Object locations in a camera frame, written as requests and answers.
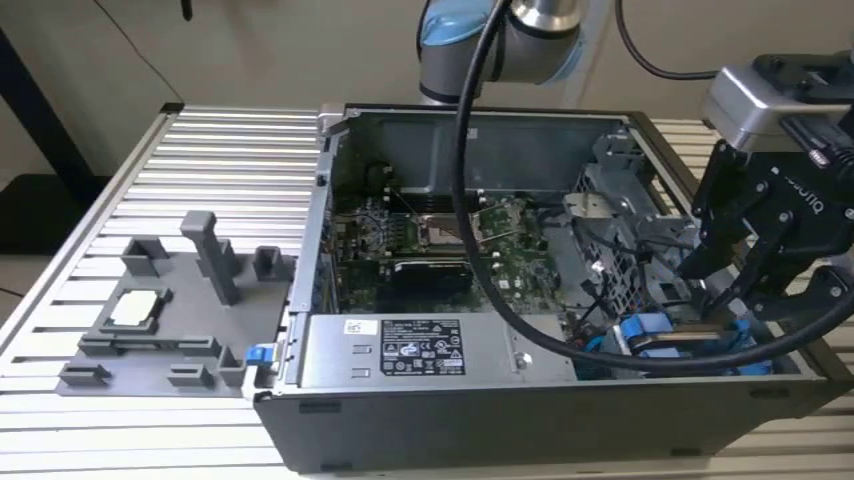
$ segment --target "white wall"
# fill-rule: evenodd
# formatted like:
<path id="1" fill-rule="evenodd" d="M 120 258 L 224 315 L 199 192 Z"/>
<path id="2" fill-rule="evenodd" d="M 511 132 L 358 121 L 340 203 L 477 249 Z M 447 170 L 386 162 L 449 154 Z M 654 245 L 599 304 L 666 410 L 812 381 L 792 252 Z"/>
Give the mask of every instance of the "white wall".
<path id="1" fill-rule="evenodd" d="M 669 70 L 713 70 L 727 63 L 747 63 L 763 53 L 833 53 L 852 47 L 853 0 L 625 3 L 635 44 L 650 61 Z M 626 52 L 613 21 L 603 37 L 581 107 L 699 118 L 709 82 L 673 82 L 647 74 Z"/>
<path id="2" fill-rule="evenodd" d="M 190 23 L 178 0 L 102 2 L 188 103 L 421 100 L 422 0 L 195 0 Z M 0 26 L 92 167 L 111 172 L 175 100 L 170 90 L 91 0 L 0 0 Z M 485 92 L 503 106 L 555 107 L 561 98 L 562 86 Z"/>
<path id="3" fill-rule="evenodd" d="M 188 103 L 315 108 L 418 103 L 422 0 L 102 0 Z M 637 43 L 671 69 L 765 52 L 846 48 L 853 0 L 627 0 Z M 489 86 L 483 104 L 639 109 L 698 117 L 706 84 L 658 80 L 629 58 L 613 21 L 581 101 L 563 86 Z M 174 96 L 91 0 L 0 0 L 10 36 L 94 169 L 110 173 Z M 0 104 L 0 179 L 46 163 Z"/>

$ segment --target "black cable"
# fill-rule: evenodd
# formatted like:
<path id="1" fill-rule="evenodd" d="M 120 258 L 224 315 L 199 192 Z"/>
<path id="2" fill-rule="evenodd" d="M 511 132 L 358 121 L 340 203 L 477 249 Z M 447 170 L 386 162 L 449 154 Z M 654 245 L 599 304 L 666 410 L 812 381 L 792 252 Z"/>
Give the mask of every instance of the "black cable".
<path id="1" fill-rule="evenodd" d="M 24 298 L 24 294 L 23 293 L 16 292 L 15 290 L 10 290 L 8 288 L 0 287 L 0 292 L 7 293 L 7 294 L 12 295 L 14 297 Z"/>
<path id="2" fill-rule="evenodd" d="M 650 243 L 653 245 L 661 245 L 663 247 L 673 247 L 682 250 L 694 250 L 694 246 L 687 243 L 677 242 L 663 237 L 641 237 L 638 243 Z"/>
<path id="3" fill-rule="evenodd" d="M 418 30 L 415 31 L 415 53 L 418 54 L 418 61 L 422 61 L 422 33 L 425 33 L 425 18 L 427 17 L 427 9 L 430 8 L 430 0 L 425 0 L 425 6 L 422 7 L 422 14 L 418 17 Z"/>
<path id="4" fill-rule="evenodd" d="M 619 31 L 619 36 L 623 39 L 626 50 L 629 50 L 631 58 L 634 58 L 638 65 L 641 65 L 647 72 L 665 80 L 711 80 L 715 78 L 718 75 L 717 70 L 707 70 L 705 72 L 671 72 L 662 70 L 653 65 L 638 50 L 635 42 L 631 40 L 631 36 L 629 35 L 629 29 L 626 28 L 626 15 L 623 13 L 623 0 L 617 0 L 617 3 L 614 4 L 614 13 L 617 14 L 617 30 Z"/>
<path id="5" fill-rule="evenodd" d="M 597 298 L 593 301 L 593 304 L 590 305 L 590 307 L 587 307 L 587 310 L 585 311 L 585 314 L 582 315 L 582 318 L 578 319 L 577 330 L 585 324 L 585 321 L 587 320 L 587 317 L 590 317 L 593 312 L 595 312 L 597 308 L 599 308 L 602 306 L 607 296 L 609 296 L 609 277 L 606 275 L 606 276 L 602 277 L 602 291 L 599 292 L 599 295 L 597 295 Z"/>
<path id="6" fill-rule="evenodd" d="M 495 3 L 481 38 L 478 39 L 478 45 L 466 74 L 454 125 L 454 176 L 451 179 L 454 215 L 457 217 L 457 223 L 459 224 L 461 239 L 466 247 L 466 257 L 483 293 L 497 313 L 519 335 L 550 352 L 574 360 L 591 362 L 606 367 L 641 370 L 653 373 L 689 373 L 706 370 L 723 370 L 741 365 L 749 365 L 786 355 L 789 352 L 822 338 L 848 320 L 852 313 L 854 313 L 854 291 L 846 293 L 840 302 L 814 322 L 806 324 L 794 332 L 786 333 L 769 343 L 755 345 L 737 352 L 699 358 L 647 358 L 614 353 L 585 352 L 573 348 L 562 340 L 541 332 L 525 321 L 517 312 L 513 311 L 493 284 L 490 269 L 479 256 L 478 239 L 475 238 L 471 228 L 466 203 L 466 147 L 471 107 L 483 65 L 490 52 L 490 45 L 495 39 L 498 26 L 501 25 L 502 17 L 507 13 L 510 2 L 511 0 L 499 0 Z"/>
<path id="7" fill-rule="evenodd" d="M 610 248 L 611 250 L 617 251 L 617 252 L 622 252 L 622 253 L 627 253 L 629 255 L 643 255 L 646 252 L 643 250 L 635 250 L 633 248 L 627 248 L 623 247 L 622 245 L 618 245 L 617 243 L 606 240 L 603 237 L 601 237 L 590 228 L 590 226 L 585 223 L 585 221 L 578 221 L 579 219 L 575 219 L 575 221 L 573 222 L 573 225 L 575 225 L 581 230 L 582 230 L 582 234 L 587 237 L 587 239 L 590 239 L 591 241 L 597 242 L 598 244 L 606 246 L 607 248 Z"/>
<path id="8" fill-rule="evenodd" d="M 124 39 L 128 41 L 128 44 L 131 45 L 131 48 L 134 49 L 134 51 L 136 52 L 136 56 L 140 58 L 140 60 L 143 62 L 146 62 L 146 65 L 148 65 L 148 68 L 151 68 L 151 71 L 155 72 L 155 74 L 158 75 L 158 77 L 160 77 L 160 80 L 163 80 L 163 83 L 166 84 L 166 86 L 170 88 L 170 90 L 172 90 L 172 93 L 175 94 L 175 96 L 178 97 L 178 100 L 182 103 L 184 102 L 184 97 L 182 97 L 182 94 L 178 93 L 178 90 L 175 90 L 175 87 L 172 86 L 172 84 L 170 83 L 170 81 L 166 79 L 166 77 L 163 76 L 163 73 L 160 73 L 160 70 L 158 70 L 158 68 L 151 64 L 151 62 L 148 61 L 148 59 L 146 58 L 146 55 L 143 55 L 143 52 L 139 51 L 139 48 L 136 47 L 136 44 L 134 43 L 134 40 L 131 40 L 130 35 L 127 34 L 127 32 L 124 31 L 124 29 L 122 28 L 122 25 L 119 25 L 119 22 L 116 21 L 116 19 L 114 18 L 114 16 L 110 14 L 110 11 L 107 10 L 107 8 L 104 8 L 104 5 L 102 5 L 100 0 L 92 0 L 92 3 L 95 3 L 95 5 L 98 5 L 98 8 L 102 9 L 102 12 L 104 12 L 104 15 L 107 15 L 107 18 L 110 19 L 110 21 L 112 22 L 114 26 L 116 27 L 116 29 L 119 30 L 119 33 L 122 34 L 122 36 L 124 37 Z"/>
<path id="9" fill-rule="evenodd" d="M 386 245 L 386 231 L 383 230 L 383 224 L 377 219 L 377 217 L 369 215 L 367 213 L 338 213 L 335 215 L 344 218 L 367 218 L 369 220 L 371 220 L 371 222 L 374 222 L 374 225 L 377 226 L 377 231 L 379 232 L 379 244 L 371 248 L 371 251 L 375 252 L 381 248 L 383 248 L 383 246 Z"/>

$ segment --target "power supply label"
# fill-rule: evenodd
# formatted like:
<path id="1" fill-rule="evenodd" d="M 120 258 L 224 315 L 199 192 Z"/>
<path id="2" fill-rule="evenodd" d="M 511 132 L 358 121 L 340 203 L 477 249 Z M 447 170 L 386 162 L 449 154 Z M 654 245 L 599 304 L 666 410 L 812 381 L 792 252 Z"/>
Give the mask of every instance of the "power supply label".
<path id="1" fill-rule="evenodd" d="M 459 320 L 383 320 L 386 375 L 466 375 Z"/>

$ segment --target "motherboard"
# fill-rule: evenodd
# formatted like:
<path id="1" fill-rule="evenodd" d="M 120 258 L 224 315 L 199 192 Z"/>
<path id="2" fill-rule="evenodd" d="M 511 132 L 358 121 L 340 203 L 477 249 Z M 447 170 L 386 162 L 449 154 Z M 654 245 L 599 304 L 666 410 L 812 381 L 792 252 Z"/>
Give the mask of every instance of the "motherboard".
<path id="1" fill-rule="evenodd" d="M 489 312 L 465 258 L 450 199 L 389 191 L 335 219 L 343 313 Z M 553 313 L 561 275 L 523 196 L 481 194 L 471 223 L 493 281 L 515 311 Z"/>

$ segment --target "aluminum extrusion table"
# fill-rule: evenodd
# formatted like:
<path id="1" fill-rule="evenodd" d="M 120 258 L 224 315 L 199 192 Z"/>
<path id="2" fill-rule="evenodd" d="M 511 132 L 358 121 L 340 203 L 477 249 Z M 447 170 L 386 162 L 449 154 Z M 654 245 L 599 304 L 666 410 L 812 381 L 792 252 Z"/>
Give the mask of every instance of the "aluminum extrusion table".
<path id="1" fill-rule="evenodd" d="M 0 473 L 27 478 L 296 478 L 248 401 L 87 398 L 52 393 L 78 340 L 124 272 L 132 235 L 191 251 L 179 224 L 212 210 L 238 252 L 299 252 L 318 155 L 312 111 L 186 107 L 159 115 L 99 201 L 0 328 Z M 699 122 L 655 121 L 699 176 L 718 137 Z M 854 367 L 854 322 L 828 337 Z M 854 477 L 854 395 L 778 420 L 713 459 L 386 472 L 385 478 Z"/>

